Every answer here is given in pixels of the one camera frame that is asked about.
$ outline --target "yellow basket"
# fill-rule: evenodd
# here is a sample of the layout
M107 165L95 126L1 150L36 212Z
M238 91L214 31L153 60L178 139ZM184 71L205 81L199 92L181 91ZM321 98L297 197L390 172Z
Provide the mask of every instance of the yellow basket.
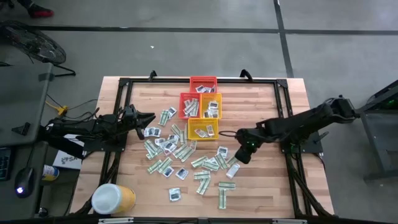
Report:
M205 111L209 107L209 102L217 101L218 103L218 119L223 117L223 102L221 93L202 93L200 94L200 118L205 118Z
M212 125L214 136L210 138L201 138L195 132L196 129L206 131L206 126ZM217 118L190 118L188 119L188 138L190 140L216 140L218 139L218 119Z

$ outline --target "yellow cable connector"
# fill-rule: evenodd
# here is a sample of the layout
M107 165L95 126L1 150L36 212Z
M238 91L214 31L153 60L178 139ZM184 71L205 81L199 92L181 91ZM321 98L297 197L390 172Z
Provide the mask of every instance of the yellow cable connector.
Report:
M66 113L67 113L67 111L68 111L68 107L67 106L63 106L63 107L60 107L60 106L54 106L54 105L51 105L49 102L45 102L47 105L49 105L50 107L52 107L52 108L54 108L54 109L56 109L57 111L58 111L58 115L59 116L63 116L63 115L65 115Z

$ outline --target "red basket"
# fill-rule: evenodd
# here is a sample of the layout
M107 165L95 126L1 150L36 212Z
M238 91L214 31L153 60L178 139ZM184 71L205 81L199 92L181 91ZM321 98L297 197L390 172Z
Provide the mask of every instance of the red basket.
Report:
M198 116L192 116L189 118L200 118L200 93L180 93L180 108L178 109L178 117L181 119L188 119L185 117L184 109L185 109L185 100L192 100L193 98L198 99Z
M217 77L191 77L189 81L189 92L190 93L196 93L196 87L199 87L203 85L204 87L210 87L212 88L213 86L216 86L216 91L217 92Z

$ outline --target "keyboard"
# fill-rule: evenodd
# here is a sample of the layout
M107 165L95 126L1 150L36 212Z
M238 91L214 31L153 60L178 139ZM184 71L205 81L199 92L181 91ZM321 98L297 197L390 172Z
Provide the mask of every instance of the keyboard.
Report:
M0 181L9 180L13 151L10 147L0 148Z

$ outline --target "plastic basket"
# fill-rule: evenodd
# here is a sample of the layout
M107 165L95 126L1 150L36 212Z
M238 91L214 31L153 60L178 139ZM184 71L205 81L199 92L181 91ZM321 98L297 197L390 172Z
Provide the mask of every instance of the plastic basket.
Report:
M204 87L212 88L216 87L215 93L217 92L217 77L191 77L189 80L189 92L196 93L196 87L203 85Z
M223 117L223 101L221 93L201 93L200 94L200 118L205 118L205 111L209 107L209 102L217 101L218 103L218 119Z
M200 117L200 94L199 93L180 93L180 106L178 109L178 117L181 119L188 119L188 117L185 117L184 109L185 109L185 100L192 100L192 99L198 99L199 101L199 109L198 109L198 116L194 116L191 118L199 118Z
M212 125L214 136L210 138L201 138L195 132L196 129L201 129L207 132L206 126ZM188 119L188 138L190 140L216 140L218 139L218 119L216 118L190 118Z

